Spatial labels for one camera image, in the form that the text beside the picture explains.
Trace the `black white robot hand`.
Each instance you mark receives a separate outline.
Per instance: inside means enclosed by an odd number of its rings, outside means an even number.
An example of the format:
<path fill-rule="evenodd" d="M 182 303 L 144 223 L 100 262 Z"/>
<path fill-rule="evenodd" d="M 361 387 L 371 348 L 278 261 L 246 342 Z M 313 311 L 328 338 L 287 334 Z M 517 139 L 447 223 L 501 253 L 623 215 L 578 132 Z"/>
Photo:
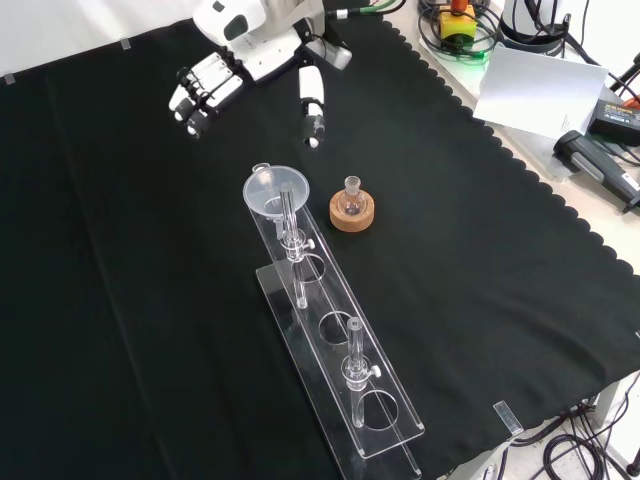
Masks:
<path fill-rule="evenodd" d="M 201 1 L 192 20 L 214 52 L 178 74 L 168 108 L 194 138 L 243 90 L 299 67 L 303 141 L 319 147 L 325 134 L 324 84 L 319 68 L 304 56 L 322 36 L 321 1 Z"/>

